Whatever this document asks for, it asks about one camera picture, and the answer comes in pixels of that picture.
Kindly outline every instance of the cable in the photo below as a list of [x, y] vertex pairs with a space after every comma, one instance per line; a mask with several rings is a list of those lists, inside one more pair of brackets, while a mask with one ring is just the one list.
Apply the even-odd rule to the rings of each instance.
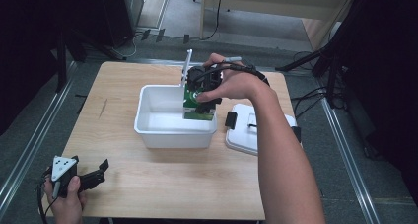
[[49, 208], [52, 206], [52, 204], [53, 204], [53, 203], [54, 203], [57, 199], [58, 199], [58, 197], [56, 197], [55, 199], [53, 199], [53, 201], [51, 202], [51, 204], [49, 204], [49, 206], [46, 208], [45, 215], [46, 215], [46, 213], [48, 213]]
[[230, 64], [230, 65], [229, 66], [223, 66], [223, 67], [215, 67], [215, 68], [212, 68], [208, 71], [205, 71], [204, 73], [202, 73], [199, 76], [197, 76], [196, 78], [194, 78], [192, 80], [192, 82], [195, 83], [198, 79], [203, 78], [204, 76], [206, 76], [208, 74], [212, 74], [214, 72], [230, 69], [230, 70], [241, 71], [241, 72], [250, 73], [252, 75], [255, 75], [261, 81], [263, 81], [268, 86], [270, 86], [270, 84], [268, 83], [267, 77], [265, 77], [265, 75], [262, 74], [261, 72], [257, 71], [253, 65], [244, 66], [244, 65], [240, 65], [240, 64], [237, 64], [237, 63], [234, 63], [234, 62], [226, 62], [226, 61], [219, 62], [219, 63], [214, 63], [213, 65], [220, 65], [220, 64]]
[[[300, 54], [300, 53], [308, 53], [308, 54], [311, 54], [311, 52], [309, 52], [309, 51], [300, 51], [300, 52], [297, 52], [297, 53], [295, 53], [294, 55], [293, 55], [293, 62], [295, 62], [296, 61], [296, 55], [298, 55], [298, 54]], [[309, 64], [310, 64], [310, 66], [311, 66], [311, 69], [309, 69], [309, 68], [305, 68], [305, 67], [303, 67], [302, 65], [300, 65], [299, 67], [300, 68], [302, 68], [302, 69], [305, 69], [305, 70], [312, 70], [313, 68], [314, 68], [314, 66], [313, 66], [313, 64], [309, 61]]]
[[[322, 89], [326, 89], [326, 87], [319, 87], [319, 88], [313, 89], [313, 90], [311, 90], [310, 92], [304, 94], [301, 97], [297, 97], [297, 98], [292, 98], [291, 99], [291, 101], [297, 101], [297, 103], [295, 104], [295, 107], [293, 109], [293, 111], [295, 113], [295, 119], [298, 119], [302, 114], [304, 114], [305, 112], [307, 112], [309, 109], [313, 108], [321, 99], [323, 99], [323, 98], [326, 97], [326, 92], [318, 92], [318, 93], [313, 94], [315, 91], [322, 90]], [[314, 97], [317, 97], [317, 96], [319, 96], [319, 98], [315, 102], [313, 102], [305, 110], [303, 110], [302, 112], [300, 112], [299, 114], [297, 114], [297, 109], [298, 109], [298, 106], [301, 103], [301, 101], [306, 100], [306, 99], [310, 99], [310, 98], [314, 98]], [[334, 100], [336, 98], [341, 99], [343, 101], [343, 103], [344, 103], [344, 97], [343, 97], [343, 94], [342, 93], [334, 93], [334, 94], [332, 94], [331, 99]], [[335, 108], [336, 109], [345, 109], [344, 106], [345, 105], [343, 105], [341, 107], [335, 107]]]
[[48, 211], [49, 207], [52, 205], [52, 203], [49, 205], [49, 207], [46, 209], [46, 212], [43, 212], [43, 205], [42, 205], [42, 191], [44, 188], [44, 183], [46, 181], [46, 178], [51, 174], [52, 167], [48, 167], [45, 172], [43, 172], [42, 176], [40, 176], [39, 183], [36, 186], [36, 192], [37, 192], [37, 207], [39, 209], [40, 218], [42, 219], [42, 222], [44, 224], [47, 224], [46, 221], [46, 212]]
[[134, 55], [135, 53], [136, 53], [136, 43], [135, 43], [135, 39], [137, 38], [137, 37], [139, 37], [139, 36], [142, 36], [142, 34], [141, 35], [137, 35], [137, 36], [135, 36], [133, 39], [132, 39], [132, 44], [133, 44], [133, 46], [134, 46], [134, 51], [133, 51], [133, 53], [131, 53], [131, 54], [122, 54], [122, 53], [120, 53], [120, 52], [118, 52], [114, 47], [112, 47], [111, 49], [115, 52], [115, 53], [117, 53], [117, 54], [119, 54], [120, 56], [122, 56], [122, 57], [130, 57], [130, 56], [132, 56], [132, 55]]
[[321, 99], [323, 99], [325, 96], [319, 97], [314, 103], [309, 105], [304, 111], [300, 112], [298, 115], [296, 115], [295, 119], [298, 119], [302, 114], [307, 112], [309, 109], [313, 108]]
[[218, 31], [218, 27], [219, 27], [219, 10], [220, 9], [221, 9], [221, 0], [219, 0], [219, 2], [218, 2], [218, 11], [216, 13], [216, 27], [215, 27], [215, 31], [212, 33], [211, 36], [206, 37], [206, 38], [202, 38], [201, 40], [210, 39]]

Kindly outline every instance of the wire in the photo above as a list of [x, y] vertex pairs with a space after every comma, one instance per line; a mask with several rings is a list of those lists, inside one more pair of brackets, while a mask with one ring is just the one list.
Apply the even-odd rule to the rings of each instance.
[[246, 73], [250, 73], [253, 74], [255, 76], [257, 76], [260, 80], [264, 81], [266, 78], [263, 74], [261, 74], [260, 72], [256, 71], [254, 66], [244, 66], [244, 65], [240, 65], [234, 62], [218, 62], [218, 63], [214, 63], [213, 65], [219, 65], [219, 64], [230, 64], [230, 66], [223, 66], [223, 67], [215, 67], [212, 68], [208, 71], [205, 71], [204, 73], [200, 74], [199, 76], [197, 76], [196, 78], [194, 78], [192, 80], [192, 82], [196, 82], [198, 79], [203, 78], [204, 76], [217, 72], [217, 71], [222, 71], [222, 70], [226, 70], [226, 69], [231, 69], [231, 70], [235, 70], [235, 71], [241, 71], [241, 72], [246, 72]]
[[49, 204], [49, 206], [46, 208], [45, 215], [46, 215], [46, 213], [48, 213], [49, 208], [52, 206], [52, 204], [53, 204], [53, 203], [54, 203], [57, 199], [58, 199], [58, 197], [55, 197], [55, 199], [53, 199], [53, 201]]
[[219, 2], [218, 2], [218, 11], [216, 13], [216, 27], [215, 27], [215, 31], [212, 33], [211, 36], [206, 37], [206, 38], [202, 38], [201, 40], [210, 39], [218, 31], [218, 27], [219, 27], [219, 10], [220, 9], [221, 9], [221, 0], [219, 0]]
[[302, 114], [307, 112], [309, 109], [313, 108], [321, 99], [323, 99], [325, 96], [319, 97], [314, 103], [309, 105], [304, 111], [300, 112], [298, 115], [296, 115], [296, 119], [298, 119]]
[[112, 47], [111, 49], [112, 49], [115, 53], [119, 54], [120, 56], [123, 56], [123, 57], [130, 57], [130, 56], [132, 56], [132, 55], [134, 55], [134, 54], [136, 53], [136, 43], [135, 43], [135, 39], [136, 39], [137, 37], [139, 37], [139, 36], [142, 36], [142, 34], [137, 35], [137, 36], [135, 36], [135, 37], [132, 39], [132, 44], [133, 44], [133, 46], [134, 46], [134, 51], [133, 51], [133, 53], [131, 53], [131, 54], [122, 54], [122, 53], [118, 52], [118, 51], [117, 51], [114, 47]]
[[47, 224], [47, 221], [46, 221], [46, 213], [43, 212], [43, 205], [42, 205], [42, 185], [41, 184], [37, 185], [36, 192], [37, 192], [37, 207], [39, 209], [40, 219], [42, 219], [42, 222], [44, 224]]
[[[305, 112], [307, 112], [308, 110], [310, 110], [311, 108], [313, 108], [321, 99], [323, 99], [323, 98], [325, 98], [327, 96], [326, 92], [318, 92], [318, 93], [315, 93], [314, 94], [315, 91], [322, 90], [322, 89], [326, 89], [326, 87], [315, 88], [315, 89], [311, 90], [310, 92], [304, 94], [301, 97], [297, 97], [297, 98], [292, 98], [291, 99], [291, 101], [297, 101], [297, 103], [295, 104], [295, 107], [293, 109], [293, 111], [294, 111], [294, 113], [296, 115], [295, 116], [295, 119], [298, 119], [299, 117], [301, 117], [302, 114], [304, 114]], [[316, 101], [314, 101], [312, 104], [310, 104], [302, 112], [300, 112], [299, 114], [297, 114], [297, 109], [298, 109], [298, 106], [301, 103], [301, 101], [306, 100], [306, 99], [315, 98], [315, 97], [318, 97], [318, 96], [319, 96], [319, 98]], [[341, 99], [343, 101], [343, 106], [341, 106], [341, 107], [337, 107], [336, 105], [334, 105], [334, 106], [335, 106], [336, 109], [345, 109], [345, 107], [344, 107], [345, 106], [344, 105], [344, 97], [343, 97], [343, 94], [342, 93], [334, 93], [334, 94], [332, 94], [331, 99], [332, 100], [334, 100], [334, 99]]]
[[[296, 55], [301, 54], [301, 53], [308, 53], [308, 54], [311, 54], [311, 52], [309, 52], [309, 51], [300, 51], [300, 52], [297, 52], [296, 54], [294, 54], [294, 55], [293, 55], [293, 62], [295, 62], [295, 61], [296, 61]], [[311, 66], [311, 68], [310, 68], [310, 69], [309, 69], [309, 68], [305, 68], [305, 67], [303, 67], [302, 65], [300, 65], [299, 67], [300, 67], [300, 68], [302, 68], [302, 69], [305, 69], [305, 70], [312, 70], [312, 69], [314, 68], [314, 66], [313, 66], [313, 64], [311, 63], [311, 61], [309, 62], [309, 64], [310, 64], [310, 66]]]

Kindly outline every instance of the white stick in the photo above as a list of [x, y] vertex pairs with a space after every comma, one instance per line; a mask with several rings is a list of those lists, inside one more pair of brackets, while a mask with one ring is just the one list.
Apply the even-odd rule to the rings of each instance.
[[187, 58], [184, 61], [184, 66], [183, 66], [183, 70], [182, 70], [182, 77], [181, 77], [181, 87], [184, 87], [184, 83], [185, 83], [185, 77], [187, 75], [187, 69], [188, 69], [188, 65], [190, 64], [190, 58], [191, 58], [191, 53], [193, 52], [192, 49], [188, 49], [187, 50]]

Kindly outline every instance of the black curtain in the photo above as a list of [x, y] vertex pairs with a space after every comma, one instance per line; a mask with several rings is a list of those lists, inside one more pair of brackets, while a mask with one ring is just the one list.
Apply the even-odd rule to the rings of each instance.
[[355, 0], [313, 69], [331, 59], [376, 128], [366, 140], [402, 173], [418, 204], [418, 1]]
[[53, 4], [0, 1], [0, 135], [57, 70]]

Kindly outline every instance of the white plastic basin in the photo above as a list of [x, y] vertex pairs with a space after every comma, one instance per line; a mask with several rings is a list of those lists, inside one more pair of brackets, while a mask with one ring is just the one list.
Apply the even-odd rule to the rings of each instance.
[[183, 118], [183, 88], [146, 85], [141, 89], [134, 128], [149, 148], [206, 148], [216, 131], [211, 121]]

